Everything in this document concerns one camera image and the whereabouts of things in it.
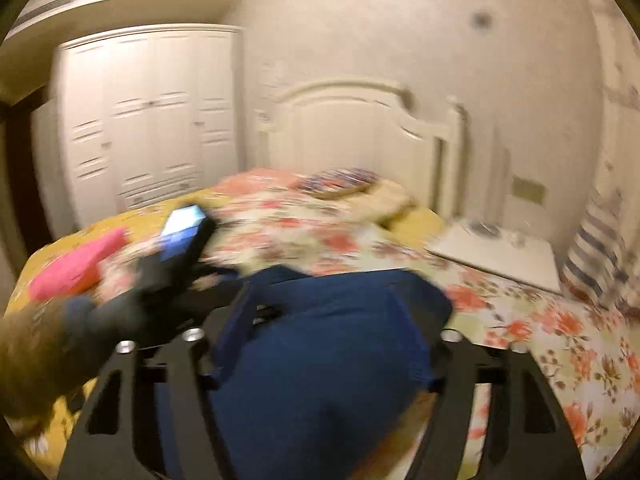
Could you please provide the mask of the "brown sleeved left forearm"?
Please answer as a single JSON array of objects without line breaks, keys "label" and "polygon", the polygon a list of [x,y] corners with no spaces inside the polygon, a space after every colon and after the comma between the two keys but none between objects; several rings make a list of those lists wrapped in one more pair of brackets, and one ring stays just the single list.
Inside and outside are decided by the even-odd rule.
[{"label": "brown sleeved left forearm", "polygon": [[43,418],[61,396],[98,374],[104,362],[88,327],[87,296],[28,304],[1,319],[1,414]]}]

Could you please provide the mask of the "black gloved left hand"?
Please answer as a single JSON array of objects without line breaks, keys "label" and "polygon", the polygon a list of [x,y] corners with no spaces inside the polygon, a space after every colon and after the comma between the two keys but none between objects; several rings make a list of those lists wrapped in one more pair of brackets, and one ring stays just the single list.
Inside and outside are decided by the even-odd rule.
[{"label": "black gloved left hand", "polygon": [[109,354],[123,340],[155,344],[186,324],[177,302],[193,281],[193,272],[184,261],[152,254],[138,261],[137,271],[134,286],[103,304],[87,295],[63,302],[66,350]]}]

